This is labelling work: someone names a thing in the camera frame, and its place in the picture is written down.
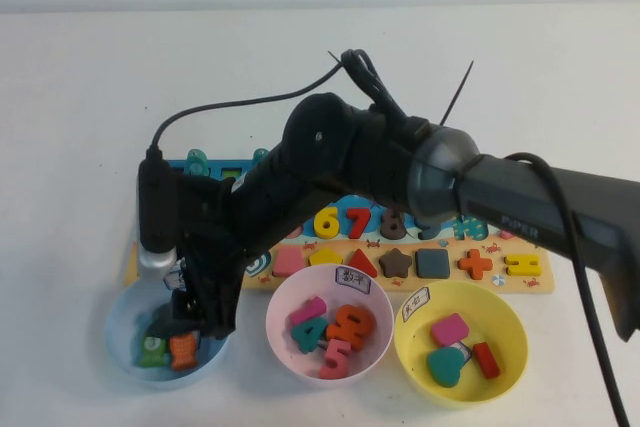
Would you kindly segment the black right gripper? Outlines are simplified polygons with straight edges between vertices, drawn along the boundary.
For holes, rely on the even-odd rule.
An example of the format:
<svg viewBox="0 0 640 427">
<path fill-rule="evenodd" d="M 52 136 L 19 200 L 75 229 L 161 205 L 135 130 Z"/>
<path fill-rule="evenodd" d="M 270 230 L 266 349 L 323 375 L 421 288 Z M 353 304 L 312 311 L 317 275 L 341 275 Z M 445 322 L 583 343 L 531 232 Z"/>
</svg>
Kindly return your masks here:
<svg viewBox="0 0 640 427">
<path fill-rule="evenodd" d="M 223 340 L 236 329 L 245 266 L 325 206 L 321 149 L 274 149 L 243 178 L 179 176 L 181 287 L 172 293 L 175 320 L 202 320 Z"/>
</svg>

